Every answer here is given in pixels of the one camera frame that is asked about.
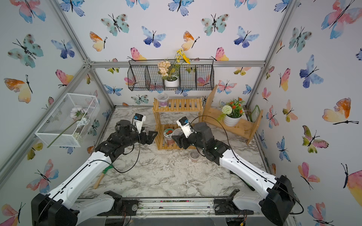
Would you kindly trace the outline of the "red seed jar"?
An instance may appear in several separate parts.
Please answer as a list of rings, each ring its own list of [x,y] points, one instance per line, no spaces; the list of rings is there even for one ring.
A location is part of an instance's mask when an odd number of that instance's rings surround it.
[[[200,153],[197,150],[192,150],[190,152],[190,159],[192,162],[196,163],[200,159]]]

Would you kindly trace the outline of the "purple seed jar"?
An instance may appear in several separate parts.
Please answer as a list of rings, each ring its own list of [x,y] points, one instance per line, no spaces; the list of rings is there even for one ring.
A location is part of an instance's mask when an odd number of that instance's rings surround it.
[[[169,96],[166,93],[161,93],[157,96],[158,105],[162,108],[168,107]]]

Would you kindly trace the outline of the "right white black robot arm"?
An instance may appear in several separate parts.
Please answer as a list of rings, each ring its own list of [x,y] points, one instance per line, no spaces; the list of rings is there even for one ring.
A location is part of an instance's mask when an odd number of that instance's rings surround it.
[[[297,199],[291,181],[284,175],[275,177],[243,159],[232,150],[229,144],[214,138],[211,128],[205,122],[191,125],[186,117],[177,121],[183,134],[173,136],[177,146],[187,149],[190,146],[202,151],[209,161],[222,166],[249,184],[259,198],[250,201],[247,198],[231,197],[232,204],[239,210],[251,210],[263,213],[274,225],[283,226],[293,214]]]

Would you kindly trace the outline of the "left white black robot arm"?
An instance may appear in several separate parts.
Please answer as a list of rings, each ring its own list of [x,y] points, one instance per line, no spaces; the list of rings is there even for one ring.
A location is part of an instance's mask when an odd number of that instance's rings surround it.
[[[109,211],[122,212],[122,196],[108,191],[99,198],[76,204],[89,184],[121,155],[137,143],[151,145],[158,132],[145,132],[143,122],[120,120],[106,141],[100,143],[91,156],[69,178],[46,195],[38,194],[31,201],[34,226],[77,226]]]

